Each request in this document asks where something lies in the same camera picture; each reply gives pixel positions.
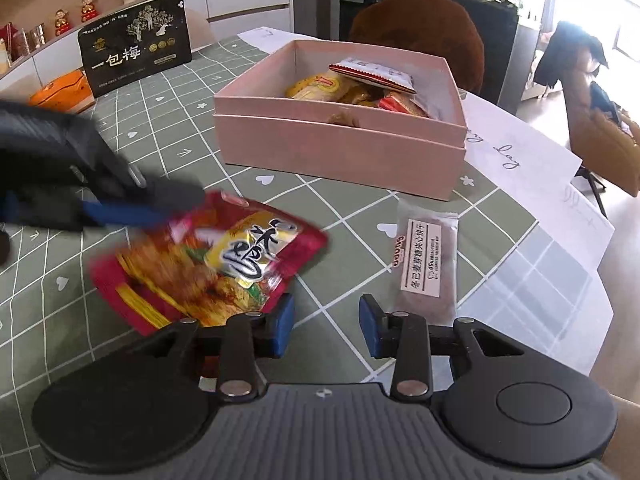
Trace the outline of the person's right hand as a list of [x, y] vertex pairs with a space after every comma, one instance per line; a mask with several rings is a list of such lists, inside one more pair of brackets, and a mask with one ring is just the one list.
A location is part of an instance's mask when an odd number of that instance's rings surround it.
[[612, 396], [617, 426], [602, 463], [622, 480], [640, 480], [640, 405]]

